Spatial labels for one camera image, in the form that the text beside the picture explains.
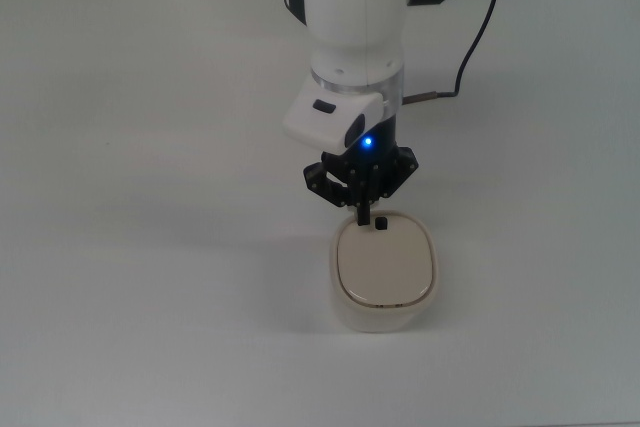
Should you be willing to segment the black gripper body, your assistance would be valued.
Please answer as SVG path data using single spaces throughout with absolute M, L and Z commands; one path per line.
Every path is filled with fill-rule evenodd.
M 323 152 L 321 162 L 361 166 L 381 161 L 396 146 L 396 116 L 366 131 L 364 115 L 359 115 L 346 131 L 344 146 L 341 155 Z

